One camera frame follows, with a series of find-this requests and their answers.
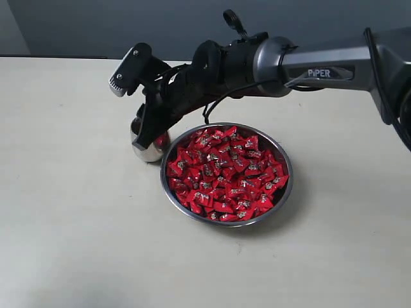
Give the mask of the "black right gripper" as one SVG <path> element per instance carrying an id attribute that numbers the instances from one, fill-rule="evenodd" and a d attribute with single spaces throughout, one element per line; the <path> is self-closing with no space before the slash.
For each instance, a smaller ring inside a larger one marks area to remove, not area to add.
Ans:
<path id="1" fill-rule="evenodd" d="M 132 130 L 132 144 L 139 150 L 148 149 L 185 115 L 215 101 L 225 89 L 220 76 L 208 80 L 193 65 L 171 67 L 161 60 L 141 64 L 141 85 L 145 102 L 136 114 L 139 129 Z"/>

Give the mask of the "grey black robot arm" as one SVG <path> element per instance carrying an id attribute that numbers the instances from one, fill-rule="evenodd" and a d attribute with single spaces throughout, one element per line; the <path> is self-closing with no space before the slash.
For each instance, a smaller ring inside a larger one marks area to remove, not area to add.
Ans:
<path id="1" fill-rule="evenodd" d="M 186 114 L 202 109 L 204 119 L 225 98 L 281 98 L 291 91 L 366 91 L 381 120 L 410 145 L 410 28 L 297 46 L 262 32 L 248 36 L 232 10 L 223 14 L 240 34 L 227 46 L 207 40 L 188 65 L 168 67 L 145 60 L 153 74 L 137 112 L 141 125 L 134 144 L 144 150 Z"/>

